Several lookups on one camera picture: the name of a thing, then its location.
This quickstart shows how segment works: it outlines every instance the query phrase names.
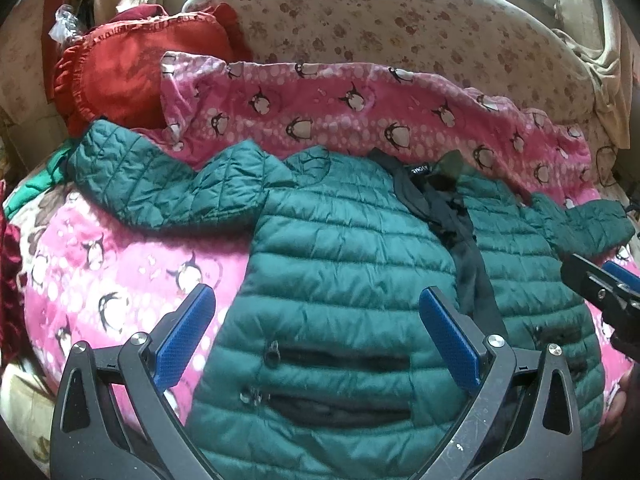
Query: green puffer jacket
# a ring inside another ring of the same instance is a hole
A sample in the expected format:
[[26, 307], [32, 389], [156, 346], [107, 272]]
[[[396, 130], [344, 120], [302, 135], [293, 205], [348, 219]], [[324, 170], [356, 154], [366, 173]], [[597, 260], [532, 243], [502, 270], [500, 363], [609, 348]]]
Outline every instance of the green puffer jacket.
[[[251, 141], [199, 173], [144, 137], [96, 121], [68, 164], [79, 189], [125, 224], [201, 236], [255, 229], [245, 280], [194, 394], [187, 430], [228, 480], [405, 479], [466, 402], [417, 313], [426, 286], [456, 302], [447, 250], [366, 158], [316, 146], [280, 161]], [[473, 221], [510, 343], [563, 345], [584, 447], [603, 410], [591, 316], [560, 281], [559, 254], [629, 240], [617, 202], [518, 206], [469, 167]]]

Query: plastic bag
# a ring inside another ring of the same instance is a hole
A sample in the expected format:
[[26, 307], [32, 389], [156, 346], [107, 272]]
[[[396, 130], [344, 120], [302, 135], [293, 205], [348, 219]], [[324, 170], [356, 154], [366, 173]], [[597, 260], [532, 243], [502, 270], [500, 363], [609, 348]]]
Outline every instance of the plastic bag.
[[56, 11], [56, 24], [49, 31], [50, 37], [62, 50], [71, 46], [86, 34], [87, 30], [70, 5], [62, 5]]

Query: pink blanket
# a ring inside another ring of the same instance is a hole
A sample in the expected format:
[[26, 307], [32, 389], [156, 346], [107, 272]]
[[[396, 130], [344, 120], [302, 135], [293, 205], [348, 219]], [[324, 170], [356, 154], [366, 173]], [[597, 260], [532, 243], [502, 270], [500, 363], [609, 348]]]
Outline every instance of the pink blanket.
[[[143, 133], [194, 168], [247, 138], [278, 156], [324, 144], [353, 155], [378, 147], [412, 163], [459, 149], [525, 203], [535, 190], [567, 207], [598, 197], [589, 149], [576, 126], [553, 125], [544, 112], [518, 110], [507, 98], [462, 90], [437, 75], [364, 63], [227, 65], [180, 53], [164, 56], [162, 73], [169, 126]], [[196, 283], [208, 283], [218, 299], [216, 318], [182, 381], [167, 393], [184, 422], [210, 345], [244, 278], [249, 239], [143, 237], [71, 193], [40, 240], [26, 291], [28, 330], [40, 360], [59, 380], [71, 343], [84, 338], [106, 346], [151, 330]], [[627, 248], [618, 256], [638, 272]], [[612, 349], [610, 328], [591, 309], [609, 400], [630, 364]], [[126, 420], [134, 421], [130, 407], [123, 407]]]

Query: zipper pull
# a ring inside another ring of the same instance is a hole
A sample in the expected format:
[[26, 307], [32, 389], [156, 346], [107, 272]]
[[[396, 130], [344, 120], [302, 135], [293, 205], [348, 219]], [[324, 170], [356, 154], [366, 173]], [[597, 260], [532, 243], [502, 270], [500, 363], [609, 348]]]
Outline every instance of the zipper pull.
[[259, 406], [262, 402], [262, 392], [257, 388], [243, 388], [240, 391], [240, 402], [250, 406]]
[[264, 364], [269, 368], [277, 368], [280, 364], [280, 349], [277, 341], [271, 341], [264, 353]]

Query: jacket pocket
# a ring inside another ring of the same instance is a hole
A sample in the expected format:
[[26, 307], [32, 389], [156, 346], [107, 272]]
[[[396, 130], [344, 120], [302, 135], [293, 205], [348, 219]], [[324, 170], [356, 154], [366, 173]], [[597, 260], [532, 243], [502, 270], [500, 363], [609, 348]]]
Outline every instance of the jacket pocket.
[[277, 368], [286, 363], [302, 367], [341, 368], [373, 373], [406, 372], [410, 367], [408, 355], [381, 354], [353, 350], [319, 349], [299, 343], [268, 343], [264, 363]]
[[385, 399], [302, 396], [245, 388], [240, 393], [240, 400], [250, 406], [268, 406], [295, 425], [306, 428], [354, 430], [411, 419], [408, 402]]

